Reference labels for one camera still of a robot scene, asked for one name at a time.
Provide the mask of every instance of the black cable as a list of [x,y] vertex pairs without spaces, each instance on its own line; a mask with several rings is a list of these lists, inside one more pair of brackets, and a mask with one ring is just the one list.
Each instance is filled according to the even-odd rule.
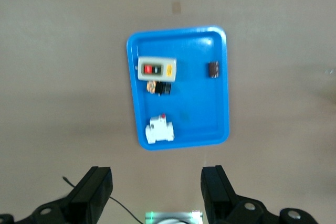
[[[63,179],[64,179],[64,181],[66,182],[66,183],[68,183],[70,186],[72,186],[72,187],[75,187],[74,185],[73,185],[73,183],[71,183],[66,177],[62,177]],[[141,222],[134,214],[132,214],[132,212],[130,211],[130,210],[128,210],[127,209],[127,207],[125,207],[122,203],[120,203],[119,201],[117,201],[116,199],[114,199],[114,198],[112,198],[111,196],[110,196],[110,199],[112,199],[112,200],[114,200],[116,203],[118,203],[120,206],[122,206],[138,223],[140,223],[140,224],[144,224],[143,222]]]

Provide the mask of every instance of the beige table surface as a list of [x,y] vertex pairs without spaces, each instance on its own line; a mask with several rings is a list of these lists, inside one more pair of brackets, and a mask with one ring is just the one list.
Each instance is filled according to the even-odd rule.
[[[138,143],[125,43],[139,30],[219,25],[230,137]],[[112,195],[146,211],[204,211],[203,166],[269,211],[336,219],[336,0],[0,0],[0,212],[24,218],[110,166]],[[99,220],[136,223],[109,201]]]

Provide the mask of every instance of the blue plastic tray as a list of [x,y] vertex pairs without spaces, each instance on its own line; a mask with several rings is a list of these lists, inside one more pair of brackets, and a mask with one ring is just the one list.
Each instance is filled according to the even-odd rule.
[[[229,104],[225,32],[217,26],[146,31],[127,41],[136,129],[140,145],[150,151],[219,144],[229,136]],[[170,95],[150,94],[138,80],[140,56],[177,59]],[[208,76],[207,64],[219,61],[219,77]],[[148,144],[145,127],[165,113],[175,139]]]

